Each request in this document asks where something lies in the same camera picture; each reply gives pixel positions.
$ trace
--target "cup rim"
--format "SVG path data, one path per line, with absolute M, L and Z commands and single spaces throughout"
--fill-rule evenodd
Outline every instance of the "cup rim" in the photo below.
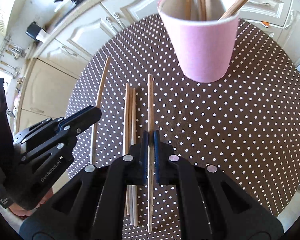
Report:
M 172 16 L 167 15 L 166 13 L 164 13 L 162 11 L 162 3 L 164 1 L 165 0 L 159 0 L 159 2 L 158 2 L 158 7 L 157 8 L 158 8 L 159 15 L 164 15 L 165 17 L 173 19 L 174 21 L 178 21 L 178 22 L 180 22 L 180 24 L 183 24 L 183 25 L 190 25 L 190 26 L 191 25 L 193 25 L 193 26 L 221 25 L 221 24 L 225 24 L 225 23 L 228 23 L 228 22 L 231 22 L 231 21 L 237 19 L 239 17 L 239 13 L 240 13 L 240 10 L 238 10 L 236 12 L 236 14 L 234 14 L 234 15 L 228 17 L 228 18 L 222 19 L 222 20 L 212 20 L 212 21 L 183 20 L 183 19 L 172 17 Z

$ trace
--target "white cabinet door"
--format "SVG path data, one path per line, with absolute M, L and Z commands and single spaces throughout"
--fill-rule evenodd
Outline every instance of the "white cabinet door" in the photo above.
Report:
M 291 0 L 249 0 L 240 10 L 240 18 L 283 26 Z
M 292 0 L 289 16 L 278 39 L 278 44 L 298 66 L 300 64 L 300 0 Z
M 54 118 L 65 116 L 76 81 L 38 59 L 30 73 L 21 108 Z
M 122 28 L 117 21 L 97 4 L 70 23 L 56 40 L 74 51 L 80 51 L 90 60 L 109 39 Z
M 21 109 L 19 129 L 16 129 L 16 133 L 48 118 L 48 116 Z
M 73 51 L 56 40 L 53 40 L 44 49 L 39 59 L 74 78 L 79 78 L 81 72 L 89 62 L 76 51 Z
M 120 23 L 122 28 L 130 26 L 146 16 L 158 13 L 159 0 L 103 0 L 103 6 Z
M 277 41 L 281 32 L 282 32 L 282 27 L 277 26 L 274 24 L 269 24 L 268 27 L 264 25 L 260 21 L 253 21 L 253 20 L 246 20 L 247 22 L 251 22 L 253 25 L 258 27 L 260 30 L 262 30 L 264 33 L 268 34 L 274 41 Z

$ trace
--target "polka dot tablecloth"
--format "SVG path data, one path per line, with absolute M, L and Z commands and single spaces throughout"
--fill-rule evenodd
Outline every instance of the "polka dot tablecloth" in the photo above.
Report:
M 240 20 L 229 69 L 213 83 L 183 75 L 158 15 L 118 33 L 79 78 L 67 116 L 94 105 L 107 56 L 112 58 L 98 123 L 97 163 L 122 156 L 125 84 L 136 88 L 137 135 L 147 130 L 147 77 L 154 76 L 154 120 L 161 139 L 192 164 L 222 169 L 278 215 L 300 182 L 300 76 L 285 52 Z M 71 177 L 89 163 L 91 128 L 78 136 Z M 139 226 L 125 218 L 122 238 L 180 239 L 174 186 L 155 185 L 153 231 L 147 231 L 147 188 L 138 187 Z

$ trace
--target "paper cup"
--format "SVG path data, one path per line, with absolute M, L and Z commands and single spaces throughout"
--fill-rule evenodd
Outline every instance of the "paper cup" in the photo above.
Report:
M 239 12 L 224 20 L 218 19 L 235 0 L 211 0 L 211 21 L 197 21 L 193 9 L 191 20 L 185 20 L 185 1 L 160 0 L 159 15 L 183 73 L 196 82 L 217 81 L 229 67 L 238 30 Z

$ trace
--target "screw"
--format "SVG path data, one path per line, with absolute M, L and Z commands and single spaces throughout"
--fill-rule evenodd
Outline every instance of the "screw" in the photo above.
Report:
M 17 136 L 17 137 L 15 137 L 15 139 L 13 140 L 13 142 L 16 142 L 16 141 L 18 141 L 18 140 L 19 140 L 19 138 L 20 138 L 20 136 Z
M 60 143 L 60 144 L 58 144 L 58 146 L 57 146 L 58 149 L 62 149 L 63 147 L 64 147 L 64 144 L 63 144 L 63 143 Z
M 125 156 L 123 157 L 123 160 L 124 160 L 125 162 L 131 162 L 131 161 L 133 160 L 133 156 L 130 155 L 130 154 L 125 155 Z
M 209 172 L 215 173 L 215 172 L 217 172 L 218 169 L 217 169 L 217 167 L 214 166 L 214 165 L 209 165 L 208 168 L 207 168 L 207 170 L 208 170 Z
M 88 166 L 86 166 L 85 168 L 84 168 L 84 170 L 86 171 L 86 172 L 93 172 L 94 170 L 96 169 L 96 167 L 94 166 L 94 165 L 88 165 Z
M 177 162 L 179 160 L 179 156 L 178 155 L 170 155 L 169 156 L 169 160 L 172 162 Z

